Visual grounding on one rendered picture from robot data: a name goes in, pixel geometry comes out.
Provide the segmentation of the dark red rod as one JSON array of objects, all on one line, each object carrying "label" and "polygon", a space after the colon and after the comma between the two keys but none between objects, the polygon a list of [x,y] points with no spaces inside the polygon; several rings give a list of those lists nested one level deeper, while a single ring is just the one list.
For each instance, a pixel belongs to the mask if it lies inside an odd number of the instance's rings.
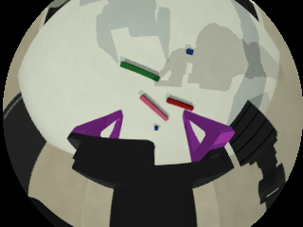
[{"label": "dark red rod", "polygon": [[170,97],[167,98],[167,103],[178,106],[178,107],[181,107],[181,108],[184,108],[184,109],[187,109],[187,110],[190,110],[190,111],[193,111],[193,109],[194,109],[193,106],[191,106],[189,104],[186,104],[182,101],[170,98]]}]

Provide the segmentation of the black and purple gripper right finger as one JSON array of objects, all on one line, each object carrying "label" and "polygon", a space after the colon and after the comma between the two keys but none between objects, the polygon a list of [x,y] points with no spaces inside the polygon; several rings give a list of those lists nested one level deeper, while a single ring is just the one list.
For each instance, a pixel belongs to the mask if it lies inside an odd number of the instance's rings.
[{"label": "black and purple gripper right finger", "polygon": [[[189,120],[205,132],[205,137],[201,144]],[[184,110],[183,112],[183,121],[191,162],[201,161],[211,149],[224,147],[235,133],[231,127],[223,123],[188,110]]]}]

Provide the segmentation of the green rod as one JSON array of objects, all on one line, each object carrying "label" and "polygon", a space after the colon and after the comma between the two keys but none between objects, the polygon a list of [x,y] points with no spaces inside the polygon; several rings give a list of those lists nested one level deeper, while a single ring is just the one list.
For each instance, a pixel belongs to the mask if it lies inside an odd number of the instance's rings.
[{"label": "green rod", "polygon": [[149,79],[153,79],[153,80],[155,80],[155,81],[157,81],[157,82],[158,82],[158,80],[160,79],[159,76],[157,76],[157,75],[155,75],[155,74],[153,74],[153,73],[151,73],[151,72],[149,72],[149,71],[147,71],[147,70],[144,70],[144,69],[142,69],[142,68],[139,68],[139,67],[137,67],[137,66],[134,66],[134,65],[132,65],[132,64],[129,64],[129,63],[125,62],[125,61],[122,61],[122,62],[121,62],[120,67],[123,67],[123,68],[125,68],[125,69],[131,70],[131,71],[133,71],[133,72],[136,72],[137,74],[140,74],[140,75],[142,75],[142,76],[145,76],[145,77],[147,77],[147,78],[149,78]]}]

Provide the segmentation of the pink rod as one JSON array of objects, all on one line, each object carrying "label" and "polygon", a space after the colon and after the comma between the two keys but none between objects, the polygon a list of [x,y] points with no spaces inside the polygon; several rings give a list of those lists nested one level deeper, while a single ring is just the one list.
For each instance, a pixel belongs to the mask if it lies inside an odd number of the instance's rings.
[{"label": "pink rod", "polygon": [[169,120],[169,118],[157,106],[155,106],[146,96],[142,95],[139,99],[141,99],[147,106],[149,106],[165,121]]}]

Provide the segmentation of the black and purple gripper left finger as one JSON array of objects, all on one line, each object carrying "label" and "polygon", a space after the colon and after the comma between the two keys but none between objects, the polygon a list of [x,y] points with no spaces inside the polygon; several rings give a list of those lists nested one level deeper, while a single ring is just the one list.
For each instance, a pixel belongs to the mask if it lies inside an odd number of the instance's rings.
[{"label": "black and purple gripper left finger", "polygon": [[122,110],[118,110],[114,113],[110,113],[98,119],[81,124],[75,127],[71,132],[101,137],[100,136],[101,132],[116,121],[113,131],[109,136],[109,138],[119,138],[120,130],[122,126],[122,120],[123,120]]}]

